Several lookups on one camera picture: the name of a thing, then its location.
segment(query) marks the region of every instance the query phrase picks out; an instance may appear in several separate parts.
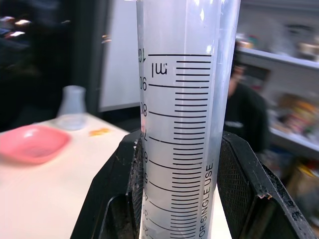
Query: black holder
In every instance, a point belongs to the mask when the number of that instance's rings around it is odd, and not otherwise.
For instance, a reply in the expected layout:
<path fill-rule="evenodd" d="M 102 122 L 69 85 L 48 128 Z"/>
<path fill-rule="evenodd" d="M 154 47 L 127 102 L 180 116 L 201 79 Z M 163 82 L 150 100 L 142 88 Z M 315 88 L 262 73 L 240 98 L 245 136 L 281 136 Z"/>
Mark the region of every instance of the black holder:
<path fill-rule="evenodd" d="M 94 177 L 71 239 L 138 239 L 143 160 L 140 131 L 124 137 Z M 233 239 L 315 239 L 280 180 L 249 144 L 224 133 L 218 191 Z"/>

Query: person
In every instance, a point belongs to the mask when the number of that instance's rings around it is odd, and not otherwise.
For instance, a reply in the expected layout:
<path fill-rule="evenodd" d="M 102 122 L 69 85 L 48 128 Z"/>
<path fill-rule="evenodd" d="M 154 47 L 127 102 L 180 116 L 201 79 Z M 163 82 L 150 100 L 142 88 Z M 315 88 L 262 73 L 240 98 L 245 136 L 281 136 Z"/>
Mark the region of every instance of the person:
<path fill-rule="evenodd" d="M 255 153 L 262 153 L 269 146 L 266 104 L 257 92 L 240 83 L 243 73 L 235 44 L 224 130 L 246 140 Z"/>

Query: shelf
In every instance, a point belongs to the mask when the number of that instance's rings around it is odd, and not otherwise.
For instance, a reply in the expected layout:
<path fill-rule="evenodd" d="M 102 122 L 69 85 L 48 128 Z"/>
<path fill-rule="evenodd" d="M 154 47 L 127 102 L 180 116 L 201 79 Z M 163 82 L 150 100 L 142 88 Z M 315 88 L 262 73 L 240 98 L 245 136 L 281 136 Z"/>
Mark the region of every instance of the shelf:
<path fill-rule="evenodd" d="M 270 128 L 270 132 L 278 137 L 287 139 L 291 142 L 297 143 L 303 147 L 309 148 L 319 153 L 319 145 L 311 142 L 308 138 L 294 133 L 285 133 L 275 128 Z"/>
<path fill-rule="evenodd" d="M 266 52 L 266 51 L 260 51 L 255 49 L 249 49 L 249 48 L 239 48 L 239 50 L 246 55 L 256 56 L 259 58 L 284 62 L 291 65 L 298 65 L 306 68 L 316 69 L 319 70 L 319 63 L 304 59 L 299 59 L 291 56 L 283 56 L 283 55 L 277 55 L 274 53 Z"/>

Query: table surface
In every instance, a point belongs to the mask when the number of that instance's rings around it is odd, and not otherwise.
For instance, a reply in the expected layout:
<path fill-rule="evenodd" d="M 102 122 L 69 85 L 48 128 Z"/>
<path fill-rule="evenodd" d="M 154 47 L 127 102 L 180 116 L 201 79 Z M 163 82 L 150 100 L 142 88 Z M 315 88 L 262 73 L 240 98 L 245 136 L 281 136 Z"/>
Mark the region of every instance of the table surface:
<path fill-rule="evenodd" d="M 55 127 L 52 121 L 41 123 Z M 90 136 L 92 130 L 109 133 Z M 87 126 L 55 159 L 22 165 L 0 158 L 0 238 L 68 239 L 92 179 L 128 132 L 87 115 Z M 231 238 L 215 192 L 212 238 Z"/>

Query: pink plastic tray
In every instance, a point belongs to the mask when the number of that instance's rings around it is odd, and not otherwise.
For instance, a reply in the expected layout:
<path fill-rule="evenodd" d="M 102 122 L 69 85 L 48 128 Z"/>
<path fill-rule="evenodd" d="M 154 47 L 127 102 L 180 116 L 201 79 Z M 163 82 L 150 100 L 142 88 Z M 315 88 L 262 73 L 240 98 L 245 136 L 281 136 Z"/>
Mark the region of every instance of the pink plastic tray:
<path fill-rule="evenodd" d="M 60 153 L 70 139 L 67 133 L 54 128 L 23 126 L 0 136 L 0 155 L 13 161 L 45 163 Z"/>

